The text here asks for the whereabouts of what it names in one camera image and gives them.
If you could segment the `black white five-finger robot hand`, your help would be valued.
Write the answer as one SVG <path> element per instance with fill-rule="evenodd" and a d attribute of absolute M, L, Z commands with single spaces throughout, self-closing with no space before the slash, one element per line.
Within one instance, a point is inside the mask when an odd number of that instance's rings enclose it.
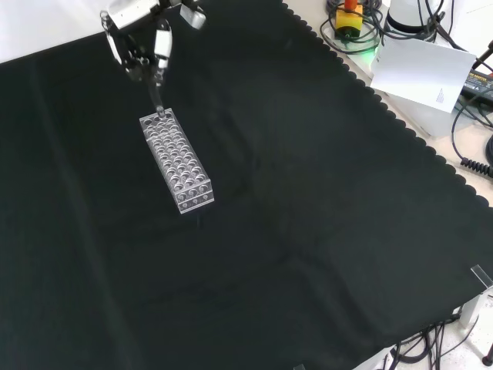
<path fill-rule="evenodd" d="M 131 79 L 146 82 L 152 92 L 158 92 L 164 83 L 173 47 L 165 12 L 182 5 L 181 1 L 114 1 L 100 12 L 114 59 Z M 156 26 L 156 33 L 147 49 L 132 33 L 150 24 Z"/>

